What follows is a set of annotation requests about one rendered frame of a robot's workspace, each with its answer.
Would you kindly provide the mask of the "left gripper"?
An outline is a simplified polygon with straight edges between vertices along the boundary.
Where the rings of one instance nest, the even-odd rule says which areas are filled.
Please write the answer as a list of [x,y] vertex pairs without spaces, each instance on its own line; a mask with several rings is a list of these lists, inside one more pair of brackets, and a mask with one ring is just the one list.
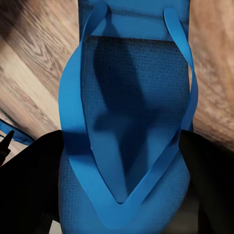
[[5,161],[5,158],[9,155],[11,152],[10,149],[8,149],[9,144],[11,142],[12,137],[14,135],[15,131],[11,130],[6,137],[0,142],[0,167]]

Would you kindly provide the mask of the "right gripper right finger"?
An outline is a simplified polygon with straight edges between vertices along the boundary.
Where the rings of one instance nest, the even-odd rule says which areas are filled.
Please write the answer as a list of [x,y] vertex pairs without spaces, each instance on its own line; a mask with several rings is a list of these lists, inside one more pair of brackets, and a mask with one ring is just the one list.
[[187,130],[181,130],[178,147],[214,234],[234,234],[234,157]]

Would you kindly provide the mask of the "sandal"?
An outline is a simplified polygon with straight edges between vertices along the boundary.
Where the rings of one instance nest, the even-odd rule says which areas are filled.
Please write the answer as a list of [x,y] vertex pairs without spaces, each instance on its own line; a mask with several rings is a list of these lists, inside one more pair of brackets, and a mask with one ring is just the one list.
[[58,90],[62,234],[161,234],[178,212],[199,95],[189,15],[190,0],[78,0]]
[[34,139],[30,135],[28,135],[26,132],[13,126],[12,124],[5,122],[2,119],[0,119],[0,130],[7,135],[11,130],[14,130],[15,133],[14,133],[12,139],[14,141],[19,142],[21,144],[24,144],[26,146],[29,146],[30,144],[32,144],[34,142]]

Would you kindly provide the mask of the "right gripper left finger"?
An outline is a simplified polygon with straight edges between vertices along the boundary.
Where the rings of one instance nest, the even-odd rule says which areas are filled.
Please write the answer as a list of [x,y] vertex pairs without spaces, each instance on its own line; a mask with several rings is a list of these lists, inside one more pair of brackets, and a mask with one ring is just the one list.
[[63,148],[53,131],[0,167],[0,234],[34,234]]

